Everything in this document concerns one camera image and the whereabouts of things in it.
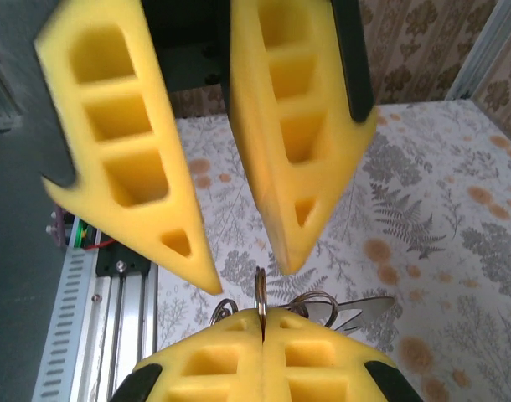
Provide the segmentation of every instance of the floral tablecloth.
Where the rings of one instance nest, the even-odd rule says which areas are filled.
[[[511,143],[468,100],[380,107],[378,133],[305,266],[282,276],[226,116],[178,121],[225,293],[160,270],[158,346],[253,307],[322,289],[395,295],[352,337],[387,353],[428,401],[511,401]]]

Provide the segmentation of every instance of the orange flower pattern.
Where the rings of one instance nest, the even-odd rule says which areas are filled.
[[[379,6],[363,3],[376,25]],[[439,16],[425,35],[443,18],[432,3]],[[425,18],[414,17],[416,43]],[[473,18],[466,24],[483,15]],[[270,305],[312,289],[339,302],[394,296],[352,336],[388,354],[425,402],[511,401],[511,143],[471,101],[381,106],[376,138],[294,275],[276,264],[225,115],[180,119],[178,130],[225,293],[207,295],[160,270],[160,348],[207,327],[224,297],[251,308],[259,265]]]

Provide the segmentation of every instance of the red wire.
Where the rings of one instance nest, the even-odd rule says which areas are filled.
[[[105,240],[96,245],[87,245],[85,250],[102,249],[103,247],[111,245],[112,243],[116,243],[116,241],[114,239]]]

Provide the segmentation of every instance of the patterned wallpaper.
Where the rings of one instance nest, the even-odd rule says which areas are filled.
[[[511,37],[473,94],[473,99],[511,137]]]
[[[445,97],[497,0],[360,0],[377,103]]]

